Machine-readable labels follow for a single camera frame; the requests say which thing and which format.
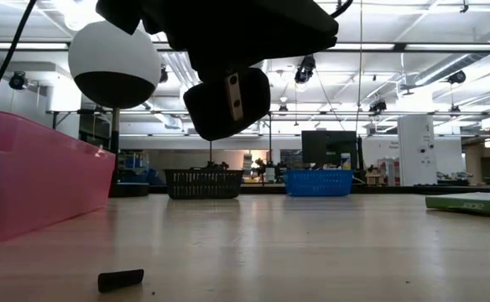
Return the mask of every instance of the ceiling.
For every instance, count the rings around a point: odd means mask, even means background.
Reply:
[[[71,29],[71,20],[65,20],[71,7],[65,3],[74,0],[40,0],[23,32],[26,41],[68,41],[76,34]],[[327,12],[336,9],[337,0],[317,1]],[[420,42],[420,43],[475,43],[488,42],[490,33],[490,0],[467,0],[470,5],[466,13],[460,13],[462,0],[364,0],[362,3],[362,32],[360,8],[355,1],[350,9],[337,19],[341,42]],[[85,0],[85,5],[93,0]],[[0,0],[0,41],[9,41],[18,25],[26,0]],[[86,18],[96,18],[93,12],[84,12]],[[153,36],[154,41],[165,41],[164,34]],[[5,53],[0,52],[0,59]],[[306,85],[306,90],[297,91],[293,77],[302,58],[283,58],[267,62],[264,71],[271,83],[272,108],[277,110],[282,96],[291,104],[289,109],[298,111],[335,110],[356,111],[359,101],[362,109],[368,110],[370,102],[384,99],[388,110],[401,108],[404,98],[396,90],[395,83],[403,82],[402,75],[418,74],[428,70],[451,56],[448,53],[318,53],[315,54],[317,71]],[[18,52],[13,61],[52,62],[68,69],[66,52]],[[359,67],[362,76],[359,79]],[[150,102],[163,109],[183,109],[180,102],[180,88],[184,83],[169,66],[169,80],[158,86]],[[436,82],[414,90],[420,98],[432,97],[426,110],[446,111],[451,103],[469,103],[462,108],[466,111],[490,110],[490,97],[480,102],[470,103],[490,92],[490,56],[463,69],[467,81],[461,85]],[[420,99],[412,101],[414,111],[420,110]],[[150,117],[129,116],[129,122],[148,122]]]

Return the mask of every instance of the ceiling pipe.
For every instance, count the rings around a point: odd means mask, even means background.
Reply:
[[[490,43],[490,33],[481,39],[482,42]],[[467,55],[451,55],[441,62],[433,65],[428,70],[420,72],[414,77],[409,77],[406,85],[402,85],[401,89],[413,89],[417,87],[427,86],[436,81],[445,79],[446,77],[456,73],[463,68],[468,67],[480,60],[490,56],[490,54],[467,54]]]

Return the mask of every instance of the black cable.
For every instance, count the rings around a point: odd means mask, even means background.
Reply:
[[[353,0],[347,0],[342,6],[340,6],[334,13],[331,14],[331,17],[336,18],[341,14],[345,13],[347,9],[352,5]]]
[[[25,8],[25,12],[21,17],[21,21],[19,21],[18,29],[16,30],[16,34],[13,36],[12,44],[10,45],[10,49],[7,52],[6,58],[4,58],[4,62],[1,65],[0,69],[0,84],[3,79],[4,73],[8,68],[8,64],[10,64],[10,60],[12,59],[13,53],[16,51],[16,47],[18,46],[19,39],[21,38],[21,33],[23,32],[23,28],[27,23],[27,19],[29,19],[30,13],[33,11],[33,7],[36,4],[36,0],[29,0],[29,4],[27,4],[27,8]]]

